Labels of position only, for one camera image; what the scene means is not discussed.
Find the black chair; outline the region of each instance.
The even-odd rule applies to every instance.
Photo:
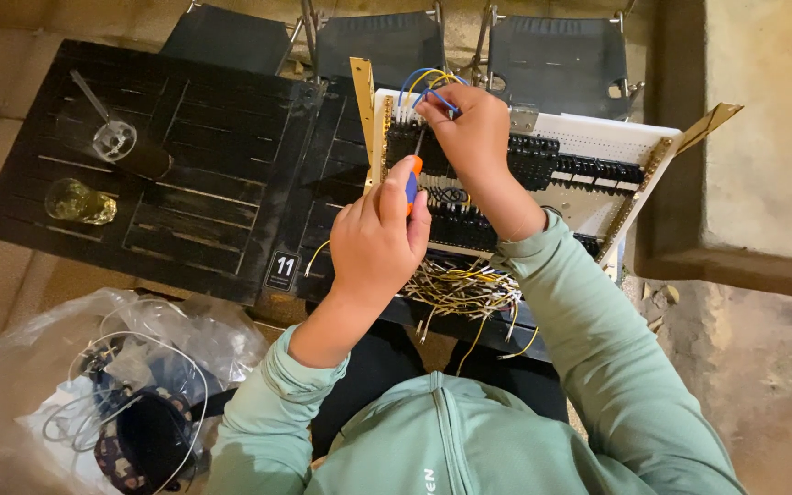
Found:
[[[614,18],[501,16],[489,4],[473,82],[484,82],[507,104],[541,113],[627,119],[644,83],[628,84],[623,23],[621,11]],[[483,59],[486,32],[489,53]]]
[[[302,25],[299,19],[289,35],[286,23],[192,1],[160,53],[276,75],[292,51]]]
[[[367,58],[375,84],[400,87],[421,67],[447,71],[442,8],[430,11],[320,19],[310,0],[302,0],[304,23],[314,27],[312,47],[318,77],[352,77],[351,56]]]

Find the black table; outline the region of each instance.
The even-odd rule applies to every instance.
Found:
[[[160,143],[159,181],[66,147],[55,116],[80,90]],[[65,40],[0,174],[0,240],[251,306],[263,292],[321,300],[334,279],[327,249],[341,206],[363,193],[368,158],[353,82],[312,84]],[[72,177],[116,198],[106,225],[51,219],[52,182]],[[394,298],[382,317],[416,325],[430,307]],[[493,315],[479,344],[517,352],[534,331],[526,306]],[[478,321],[436,317],[430,331],[472,341]],[[542,339],[528,350],[547,359]]]

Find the floor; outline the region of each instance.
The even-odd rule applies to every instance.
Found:
[[[135,50],[158,50],[187,0],[0,0],[0,168],[40,81],[64,38]],[[218,6],[294,21],[298,2],[214,0]],[[623,0],[512,0],[500,11],[537,16],[607,17]],[[653,0],[639,0],[627,22],[632,80],[644,79],[652,33]],[[319,0],[328,15],[410,11],[426,0]],[[478,39],[480,0],[446,0],[447,55],[465,64]],[[299,38],[296,58],[306,61]],[[286,71],[294,70],[287,65]],[[643,103],[633,119],[644,117]],[[630,284],[643,287],[643,280]],[[656,288],[660,282],[650,281]],[[145,286],[185,296],[172,287],[0,242],[0,334],[30,315],[99,287]],[[681,302],[659,311],[659,338],[688,388],[729,448],[739,476],[753,492],[792,492],[792,298],[698,282],[675,283]],[[649,303],[636,301],[639,308]],[[289,322],[295,301],[271,300],[266,317]],[[421,353],[441,369],[452,341],[431,337]]]

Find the glass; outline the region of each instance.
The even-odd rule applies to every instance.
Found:
[[[72,79],[83,96],[67,99],[56,118],[56,134],[67,146],[125,171],[156,181],[173,159],[128,120],[106,107],[77,71]]]
[[[75,179],[60,179],[45,197],[45,211],[58,220],[101,226],[116,217],[116,200]]]

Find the white mounting board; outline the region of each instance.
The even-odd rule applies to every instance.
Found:
[[[375,92],[375,134],[374,150],[372,153],[371,178],[373,183],[380,181],[380,163],[383,156],[384,144],[384,101],[387,96],[393,98],[393,114],[397,112],[399,92],[380,89]],[[403,108],[407,111],[403,117],[407,119],[420,119],[411,104],[417,99],[417,93],[405,93],[402,96]],[[668,168],[677,150],[683,143],[684,134],[679,129],[655,127],[632,122],[609,121],[592,117],[577,115],[549,115],[539,114],[534,128],[529,133],[524,133],[539,138],[557,139],[560,143],[560,152],[581,157],[590,157],[601,160],[614,160],[623,163],[638,164],[642,168],[649,161],[650,153],[662,138],[670,138],[671,146],[666,152],[662,162],[649,178],[649,184],[643,193],[635,193],[629,197],[609,196],[606,193],[587,192],[583,189],[572,187],[570,189],[550,184],[545,190],[532,191],[531,195],[539,205],[548,205],[561,212],[567,226],[571,230],[586,235],[603,239],[610,231],[611,223],[617,217],[622,204],[636,198],[632,210],[628,213],[626,221],[616,232],[610,249],[600,257],[600,265],[606,265],[607,260],[615,252],[619,242],[625,238],[628,228],[637,218],[637,214],[644,206],[649,194],[652,192],[659,178]],[[426,178],[422,174],[421,185],[459,187],[459,181],[445,178]]]

